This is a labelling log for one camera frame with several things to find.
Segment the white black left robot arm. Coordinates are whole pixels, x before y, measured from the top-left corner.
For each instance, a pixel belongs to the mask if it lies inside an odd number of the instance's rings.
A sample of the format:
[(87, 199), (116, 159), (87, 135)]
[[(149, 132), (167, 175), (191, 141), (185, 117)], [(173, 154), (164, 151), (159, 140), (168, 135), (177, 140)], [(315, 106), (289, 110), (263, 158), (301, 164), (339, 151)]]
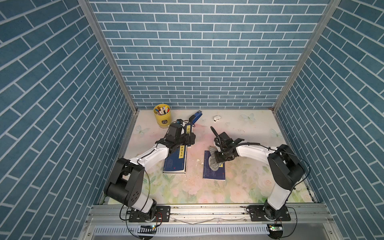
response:
[(172, 123), (165, 136), (143, 154), (131, 158), (118, 159), (104, 187), (104, 194), (119, 203), (133, 208), (142, 214), (152, 214), (156, 209), (156, 201), (149, 194), (142, 194), (144, 177), (151, 167), (165, 160), (180, 147), (195, 143), (196, 135), (187, 132), (183, 124)]

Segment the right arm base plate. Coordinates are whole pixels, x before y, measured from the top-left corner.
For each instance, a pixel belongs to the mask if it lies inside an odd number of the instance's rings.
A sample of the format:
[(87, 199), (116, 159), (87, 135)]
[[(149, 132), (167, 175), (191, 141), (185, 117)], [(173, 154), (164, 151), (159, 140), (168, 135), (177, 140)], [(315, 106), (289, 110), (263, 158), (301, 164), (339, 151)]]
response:
[(249, 205), (246, 212), (250, 215), (252, 222), (289, 222), (291, 216), (287, 206), (283, 206), (280, 210), (265, 205)]

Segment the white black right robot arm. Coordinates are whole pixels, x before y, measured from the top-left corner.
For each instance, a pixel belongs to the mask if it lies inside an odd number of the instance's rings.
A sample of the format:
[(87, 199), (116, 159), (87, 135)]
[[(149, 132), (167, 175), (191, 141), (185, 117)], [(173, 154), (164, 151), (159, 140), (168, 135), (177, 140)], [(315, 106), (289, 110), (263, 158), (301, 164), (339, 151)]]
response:
[(218, 134), (214, 128), (211, 130), (215, 135), (215, 146), (209, 148), (211, 170), (217, 171), (222, 164), (237, 157), (251, 158), (270, 166), (275, 185), (264, 203), (263, 211), (268, 219), (277, 219), (296, 184), (305, 174), (299, 157), (287, 145), (280, 145), (274, 150), (260, 143), (245, 142), (244, 139), (233, 140), (225, 132)]

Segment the blue book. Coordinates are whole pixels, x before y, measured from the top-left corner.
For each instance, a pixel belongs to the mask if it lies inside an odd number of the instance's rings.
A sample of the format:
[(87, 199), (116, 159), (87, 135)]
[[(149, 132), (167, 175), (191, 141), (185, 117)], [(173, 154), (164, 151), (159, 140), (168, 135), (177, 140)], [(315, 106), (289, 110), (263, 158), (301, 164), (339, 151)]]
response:
[(211, 153), (209, 151), (205, 151), (203, 179), (225, 181), (226, 180), (225, 163), (221, 163), (219, 165), (219, 169), (217, 171), (213, 171), (209, 166), (210, 157), (211, 157)]
[(187, 162), (187, 146), (179, 148), (165, 159), (164, 174), (185, 174)]
[(190, 135), (191, 132), (192, 132), (192, 128), (193, 128), (193, 125), (192, 125), (192, 124), (190, 124), (190, 123), (185, 124), (185, 126), (184, 126), (185, 133), (188, 134), (188, 135)]

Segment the grey wiping cloth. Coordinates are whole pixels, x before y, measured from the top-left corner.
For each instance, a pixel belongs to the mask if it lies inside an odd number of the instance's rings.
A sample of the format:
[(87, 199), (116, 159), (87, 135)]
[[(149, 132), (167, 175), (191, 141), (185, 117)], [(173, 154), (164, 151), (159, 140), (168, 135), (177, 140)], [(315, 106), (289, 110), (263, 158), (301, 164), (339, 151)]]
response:
[(220, 167), (223, 167), (223, 162), (221, 160), (221, 151), (217, 147), (210, 146), (209, 152), (211, 156), (209, 157), (209, 167), (212, 171), (218, 171)]

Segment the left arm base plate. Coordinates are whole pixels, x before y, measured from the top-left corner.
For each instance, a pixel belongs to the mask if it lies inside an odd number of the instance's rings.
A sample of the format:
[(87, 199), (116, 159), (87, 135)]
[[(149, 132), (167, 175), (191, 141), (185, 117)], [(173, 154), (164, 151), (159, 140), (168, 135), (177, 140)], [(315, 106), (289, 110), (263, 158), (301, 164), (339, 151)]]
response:
[(144, 223), (144, 222), (169, 222), (171, 214), (170, 206), (152, 207), (148, 213), (143, 213), (138, 210), (131, 211), (129, 223)]

